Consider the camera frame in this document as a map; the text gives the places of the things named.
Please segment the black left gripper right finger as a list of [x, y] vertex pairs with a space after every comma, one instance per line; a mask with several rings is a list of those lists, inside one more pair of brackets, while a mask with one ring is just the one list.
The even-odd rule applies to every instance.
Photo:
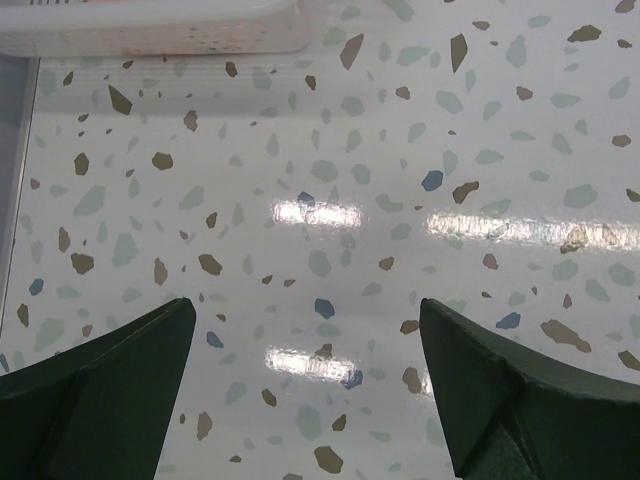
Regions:
[[639, 387], [559, 362], [425, 298], [420, 335], [459, 479], [636, 479]]

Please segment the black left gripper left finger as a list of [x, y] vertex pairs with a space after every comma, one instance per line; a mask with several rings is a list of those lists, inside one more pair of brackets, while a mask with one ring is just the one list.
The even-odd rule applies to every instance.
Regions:
[[195, 323], [174, 299], [2, 376], [2, 478], [153, 478]]

